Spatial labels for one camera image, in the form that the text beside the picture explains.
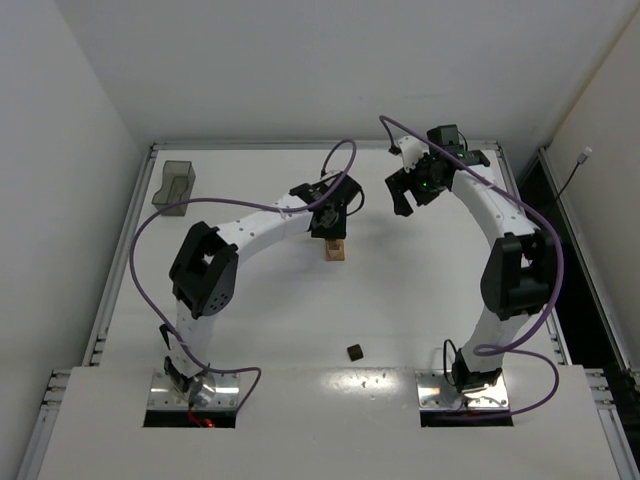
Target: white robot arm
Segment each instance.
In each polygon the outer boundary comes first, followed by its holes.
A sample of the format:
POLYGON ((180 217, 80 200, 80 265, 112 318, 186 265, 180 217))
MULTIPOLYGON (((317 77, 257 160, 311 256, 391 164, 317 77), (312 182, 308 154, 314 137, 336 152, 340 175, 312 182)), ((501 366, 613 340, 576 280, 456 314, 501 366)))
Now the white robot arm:
MULTIPOLYGON (((482 152, 465 151, 459 145, 455 125, 438 127, 427 135, 495 183, 489 161, 482 152)), ((395 153, 402 156, 403 168, 386 179, 394 212, 402 216, 413 213, 405 198, 407 191, 421 206, 449 190, 467 206, 492 247, 480 284, 485 306, 475 331, 458 351, 452 367, 459 392, 492 385, 502 372, 503 354, 479 356, 474 349, 483 344, 512 343, 520 328, 547 302, 555 281, 553 242, 547 232, 539 230, 511 202, 466 171, 456 169, 443 156, 423 151, 417 139, 404 137, 397 143, 395 153)))
MULTIPOLYGON (((176 329, 195 358, 206 358, 215 319, 233 298, 236 272, 244 262, 280 240, 307 231, 314 238, 346 237, 347 206, 362 190, 348 175, 319 207, 287 213, 314 203, 338 175, 293 188, 272 205, 279 212, 259 211, 215 227, 205 222, 191 227, 169 277, 177 301, 176 329)), ((170 350, 165 372, 178 390, 187 394, 202 368, 193 363, 165 326, 160 331, 170 350)))

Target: wooden block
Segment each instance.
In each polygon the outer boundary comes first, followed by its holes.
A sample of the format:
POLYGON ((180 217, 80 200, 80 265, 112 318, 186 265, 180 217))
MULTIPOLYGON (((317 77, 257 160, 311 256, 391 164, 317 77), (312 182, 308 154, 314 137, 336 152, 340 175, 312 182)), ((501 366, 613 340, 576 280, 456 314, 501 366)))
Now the wooden block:
POLYGON ((328 262, 344 262, 344 240, 325 240, 324 247, 328 262))

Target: white tabletop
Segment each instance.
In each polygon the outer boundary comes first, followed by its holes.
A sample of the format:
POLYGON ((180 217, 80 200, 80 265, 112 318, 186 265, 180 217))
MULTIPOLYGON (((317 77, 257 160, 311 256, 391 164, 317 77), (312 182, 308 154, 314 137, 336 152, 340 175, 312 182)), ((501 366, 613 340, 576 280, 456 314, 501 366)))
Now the white tabletop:
MULTIPOLYGON (((502 179, 495 153, 486 154, 502 179)), ((317 178, 324 155, 161 151, 141 219, 154 211, 165 160, 193 162, 194 197, 271 203, 317 178)), ((141 428, 166 349, 158 319, 126 272, 100 367, 74 370, 40 480, 617 478, 581 367, 561 367, 556 397, 516 417, 514 427, 420 428, 414 369, 440 367, 443 340, 461 346, 471 335, 489 246, 447 192, 396 217, 384 178, 399 166, 381 150, 359 153, 352 176, 367 203, 349 218, 345 262, 326 262, 323 242, 301 235, 239 270, 207 358, 216 367, 265 371, 235 429, 141 428), (346 348, 355 343, 365 357, 352 363, 346 348)), ((191 205, 186 217, 160 218, 143 235, 139 276, 170 318, 168 271, 188 228, 247 213, 191 205)), ((527 347, 553 356, 546 329, 527 347)), ((517 355, 505 357, 505 376, 512 408, 535 402, 552 382, 548 366, 517 355)))
MULTIPOLYGON (((502 179, 495 152, 486 154, 502 179)), ((160 188, 165 160, 193 162, 193 197, 272 203, 292 187, 317 179, 325 155, 322 150, 160 152, 141 219, 155 211, 151 198, 160 188)), ((341 152, 330 167, 344 165, 346 158, 341 152)), ((347 366, 346 348, 359 343, 365 354, 359 367, 430 368, 440 366, 445 338, 464 344, 482 311, 479 285, 489 245, 462 202, 448 192, 409 218, 395 216, 384 179, 399 167, 399 160, 383 150, 358 154, 352 175, 367 201, 349 217, 345 262, 325 261, 322 240, 300 235, 242 266, 234 299, 216 321, 212 365, 347 366)), ((142 235, 136 261, 140 281, 170 319, 175 297, 168 272, 189 227, 200 220, 213 226, 250 212, 190 205, 185 217, 159 218, 142 235)), ((101 364, 162 365, 166 350, 158 325, 127 271, 101 364)), ((553 354, 545 329, 528 347, 553 354)), ((537 364, 516 355, 505 363, 537 364)))

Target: red wire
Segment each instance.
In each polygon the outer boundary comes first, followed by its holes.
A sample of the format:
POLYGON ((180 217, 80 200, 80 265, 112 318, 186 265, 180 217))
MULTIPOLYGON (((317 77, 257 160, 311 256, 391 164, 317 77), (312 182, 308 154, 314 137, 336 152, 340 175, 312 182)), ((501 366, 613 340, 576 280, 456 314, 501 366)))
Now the red wire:
POLYGON ((187 411, 187 418, 191 423, 195 423, 198 427, 202 428, 202 422, 196 418, 196 416, 191 411, 191 406, 189 406, 189 410, 187 411))
POLYGON ((215 427, 214 423, 209 420, 208 418, 205 418, 204 420, 200 420, 198 417, 196 417, 193 414, 193 411, 191 410, 193 408, 192 405, 189 405, 189 410, 187 410, 187 418, 189 419, 189 421, 191 423, 195 423, 196 425, 198 425, 198 427, 203 428, 213 428, 215 427))

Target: small cube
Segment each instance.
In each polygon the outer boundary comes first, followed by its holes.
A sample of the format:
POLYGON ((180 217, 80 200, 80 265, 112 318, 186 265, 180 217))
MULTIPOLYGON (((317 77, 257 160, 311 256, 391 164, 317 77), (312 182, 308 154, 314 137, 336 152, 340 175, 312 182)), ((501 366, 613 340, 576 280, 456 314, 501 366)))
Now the small cube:
POLYGON ((355 362, 356 360, 361 360, 364 358, 364 353, 362 353, 362 347, 360 346, 359 343, 356 343, 355 345, 351 345, 349 348, 347 348, 347 353, 349 354, 349 358, 351 359, 352 362, 355 362))

